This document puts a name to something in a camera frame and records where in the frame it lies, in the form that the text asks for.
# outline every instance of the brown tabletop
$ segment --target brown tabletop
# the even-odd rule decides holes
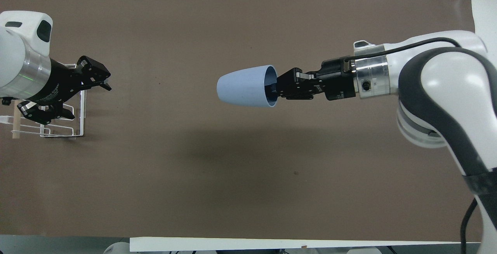
[[[396,96],[218,100],[264,64],[316,70],[356,40],[474,30],[470,0],[0,0],[54,20],[51,57],[104,63],[85,137],[2,125],[0,233],[459,240],[472,196],[446,148],[406,141]],[[3,115],[12,107],[2,107]],[[475,216],[468,239],[479,240]]]

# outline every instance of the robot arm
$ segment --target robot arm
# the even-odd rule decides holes
[[[361,98],[398,94],[400,131],[419,146],[449,147],[482,212],[479,253],[495,252],[497,70],[486,59],[481,39],[469,31],[443,31],[393,44],[359,40],[354,49],[354,56],[323,61],[318,71],[293,68],[276,77],[272,66],[262,66],[224,75],[218,81],[219,98],[274,106],[277,97],[312,99],[318,93],[328,100],[357,93]],[[239,84],[241,72],[263,82]],[[273,103],[252,103],[262,101],[256,92],[262,87],[264,100]]]
[[[101,63],[82,56],[76,65],[48,57],[52,19],[39,12],[0,14],[0,97],[2,104],[25,100],[17,107],[26,119],[47,125],[52,119],[73,119],[63,104],[94,86],[110,90],[110,73]]]

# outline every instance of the black cable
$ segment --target black cable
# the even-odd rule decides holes
[[[447,43],[452,43],[455,47],[461,47],[461,45],[456,41],[453,40],[452,38],[430,38],[428,40],[421,40],[420,42],[417,43],[412,43],[410,45],[405,45],[402,47],[397,47],[394,49],[386,50],[386,51],[381,51],[377,53],[371,53],[371,54],[364,54],[364,55],[358,55],[358,56],[349,56],[344,59],[344,61],[350,61],[350,60],[358,60],[358,59],[366,59],[366,58],[373,58],[373,57],[378,57],[378,56],[384,56],[387,54],[392,54],[400,51],[404,51],[407,49],[411,49],[414,47],[418,47],[421,45],[425,45],[428,43],[436,43],[436,42],[447,42]]]
[[[466,214],[463,217],[463,222],[461,222],[461,254],[466,254],[466,227],[471,214],[473,214],[474,209],[478,205],[476,199],[473,199],[471,204],[466,210]]]
[[[388,249],[390,249],[390,251],[393,253],[393,254],[397,254],[397,252],[395,252],[395,250],[391,247],[391,246],[387,246]]]

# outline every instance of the white wire rack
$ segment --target white wire rack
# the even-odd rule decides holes
[[[67,107],[71,109],[71,112],[76,116],[75,119],[66,119],[66,118],[60,118],[60,119],[54,119],[52,120],[52,123],[48,125],[25,125],[21,123],[21,128],[25,128],[25,130],[11,130],[11,132],[19,132],[22,134],[30,134],[30,135],[39,135],[41,137],[81,137],[85,132],[85,118],[86,118],[86,105],[87,105],[87,91],[80,91],[79,93],[80,96],[80,109],[79,109],[79,115],[76,116],[76,109],[75,107],[69,105],[69,104],[64,104],[64,107]],[[58,120],[62,121],[74,121],[74,120],[79,120],[79,129],[78,127],[69,127],[67,125],[57,125]],[[26,120],[24,117],[21,117],[21,121],[29,121]],[[8,125],[14,125],[14,116],[0,116],[0,123],[2,124],[8,124]],[[56,129],[65,129],[65,132],[70,132],[70,134],[52,134],[52,132],[55,132]]]

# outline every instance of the light blue plastic cup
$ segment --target light blue plastic cup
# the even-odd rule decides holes
[[[217,93],[223,102],[258,107],[274,107],[278,96],[266,96],[265,86],[275,84],[278,75],[272,65],[237,70],[219,78]]]

